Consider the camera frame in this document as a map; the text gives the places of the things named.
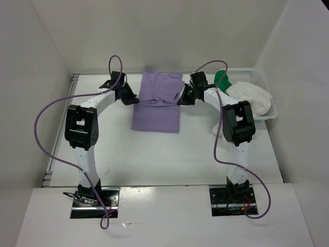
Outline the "white plastic laundry basket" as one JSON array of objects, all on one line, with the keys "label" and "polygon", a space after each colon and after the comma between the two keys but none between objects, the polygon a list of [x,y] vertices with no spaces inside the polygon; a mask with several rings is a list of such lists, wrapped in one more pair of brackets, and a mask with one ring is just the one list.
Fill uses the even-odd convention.
[{"label": "white plastic laundry basket", "polygon": [[[225,70],[229,81],[231,84],[235,84],[238,81],[241,82],[248,82],[254,85],[257,85],[264,90],[266,90],[268,93],[271,94],[269,84],[267,82],[266,75],[259,69],[256,68],[230,68],[228,70]],[[271,108],[270,110],[261,116],[258,121],[263,120],[269,120],[269,119],[275,119],[278,117],[278,109],[276,106],[276,103],[273,99],[271,99]]]}]

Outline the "purple t shirt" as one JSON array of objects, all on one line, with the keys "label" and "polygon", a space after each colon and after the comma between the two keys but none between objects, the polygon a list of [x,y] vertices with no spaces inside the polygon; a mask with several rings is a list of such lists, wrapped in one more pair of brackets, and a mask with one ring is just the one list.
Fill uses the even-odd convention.
[{"label": "purple t shirt", "polygon": [[134,105],[132,126],[134,131],[179,132],[180,109],[177,102],[184,88],[181,73],[164,74],[144,70],[139,91],[139,103]]}]

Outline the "white t shirt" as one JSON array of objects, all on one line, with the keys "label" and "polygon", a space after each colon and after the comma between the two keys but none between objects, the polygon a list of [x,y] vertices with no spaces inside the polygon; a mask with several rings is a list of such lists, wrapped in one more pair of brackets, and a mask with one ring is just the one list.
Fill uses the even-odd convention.
[{"label": "white t shirt", "polygon": [[251,105],[254,120],[259,120],[271,108],[272,95],[263,88],[248,82],[238,81],[232,84],[225,94],[237,101],[247,100]]}]

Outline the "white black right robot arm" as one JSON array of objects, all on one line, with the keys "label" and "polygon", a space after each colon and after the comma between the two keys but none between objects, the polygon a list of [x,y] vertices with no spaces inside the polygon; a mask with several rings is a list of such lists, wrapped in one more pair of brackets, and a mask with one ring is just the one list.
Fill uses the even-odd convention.
[{"label": "white black right robot arm", "polygon": [[227,204],[244,200],[249,192],[248,149],[255,134],[255,124],[251,105],[248,101],[237,101],[209,84],[204,72],[190,75],[190,83],[185,84],[178,105],[194,105],[201,100],[214,106],[220,112],[219,132],[229,144],[232,153],[231,165],[226,180]]}]

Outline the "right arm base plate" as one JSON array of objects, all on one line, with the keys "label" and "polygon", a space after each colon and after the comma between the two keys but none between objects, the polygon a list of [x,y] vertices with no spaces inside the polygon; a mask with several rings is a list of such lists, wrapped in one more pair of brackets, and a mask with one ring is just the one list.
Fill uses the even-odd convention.
[{"label": "right arm base plate", "polygon": [[229,198],[225,186],[209,187],[211,212],[213,217],[240,216],[247,210],[248,215],[258,215],[254,190],[249,187],[246,195],[239,198]]}]

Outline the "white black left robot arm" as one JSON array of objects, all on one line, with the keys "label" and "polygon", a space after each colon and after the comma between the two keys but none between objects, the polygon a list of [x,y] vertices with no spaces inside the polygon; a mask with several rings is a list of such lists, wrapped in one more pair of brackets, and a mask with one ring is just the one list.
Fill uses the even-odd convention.
[{"label": "white black left robot arm", "polygon": [[98,93],[80,105],[71,104],[67,108],[64,137],[73,148],[80,168],[74,197],[92,206],[100,204],[103,198],[95,161],[95,145],[100,136],[98,116],[117,100],[124,105],[139,102],[127,82],[126,74],[113,71]]}]

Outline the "green t shirt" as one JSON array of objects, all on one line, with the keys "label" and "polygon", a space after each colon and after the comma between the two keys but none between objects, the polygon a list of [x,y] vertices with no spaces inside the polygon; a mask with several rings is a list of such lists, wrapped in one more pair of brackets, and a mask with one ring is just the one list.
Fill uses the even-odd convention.
[{"label": "green t shirt", "polygon": [[219,70],[218,72],[216,72],[214,77],[214,84],[218,86],[218,88],[223,93],[226,93],[227,89],[229,89],[232,86],[225,70]]}]

